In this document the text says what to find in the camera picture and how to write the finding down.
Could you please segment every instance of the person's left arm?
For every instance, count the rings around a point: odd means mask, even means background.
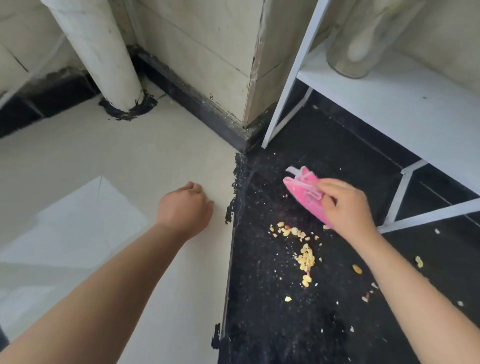
[[[212,212],[196,183],[165,195],[156,224],[14,340],[0,363],[116,363],[156,284]]]

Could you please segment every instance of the hand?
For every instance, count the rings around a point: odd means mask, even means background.
[[[345,240],[352,243],[358,238],[379,234],[363,191],[333,178],[321,179],[317,186],[325,193],[322,206],[327,219]]]
[[[212,213],[213,201],[201,185],[188,182],[162,197],[155,224],[174,230],[187,241],[207,227]]]

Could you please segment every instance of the pink plastic bag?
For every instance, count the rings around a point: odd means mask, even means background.
[[[283,179],[283,183],[291,195],[321,222],[330,227],[321,202],[324,193],[315,186],[319,181],[318,177],[305,166],[299,170],[295,167],[288,167],[287,172],[295,175],[295,178],[285,177]]]

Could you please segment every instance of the transparent container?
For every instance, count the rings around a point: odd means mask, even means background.
[[[346,77],[365,77],[424,3],[357,0],[328,51],[328,64]]]

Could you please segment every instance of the shelf board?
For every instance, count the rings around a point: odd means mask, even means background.
[[[480,97],[392,50],[354,80],[330,68],[324,44],[297,78],[480,194]]]

